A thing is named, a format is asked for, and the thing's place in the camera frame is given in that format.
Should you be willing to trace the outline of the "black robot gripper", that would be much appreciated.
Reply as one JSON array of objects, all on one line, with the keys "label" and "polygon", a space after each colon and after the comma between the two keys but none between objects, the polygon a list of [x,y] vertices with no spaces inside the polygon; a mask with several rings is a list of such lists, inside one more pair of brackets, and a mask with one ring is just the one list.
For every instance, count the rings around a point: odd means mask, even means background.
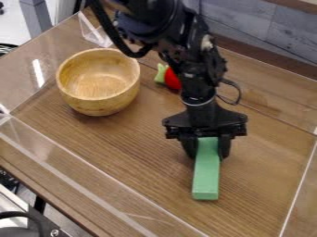
[{"label": "black robot gripper", "polygon": [[185,153],[196,159],[198,139],[196,137],[220,137],[218,154],[226,159],[230,154],[232,139],[246,135],[248,116],[217,105],[205,111],[184,111],[162,120],[166,138],[180,139]]}]

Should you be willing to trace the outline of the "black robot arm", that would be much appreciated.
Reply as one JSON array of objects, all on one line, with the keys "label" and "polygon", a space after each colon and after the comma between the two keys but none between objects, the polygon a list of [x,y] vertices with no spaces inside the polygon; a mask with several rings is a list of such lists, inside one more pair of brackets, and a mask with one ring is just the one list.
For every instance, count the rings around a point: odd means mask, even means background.
[{"label": "black robot arm", "polygon": [[131,58],[157,51],[181,82],[186,110],[162,121],[166,137],[180,140],[188,156],[198,154],[198,140],[218,141],[216,154],[228,158],[232,140],[246,134],[248,116],[221,107],[217,94],[226,60],[209,25],[182,0],[91,0],[93,13],[121,52]]}]

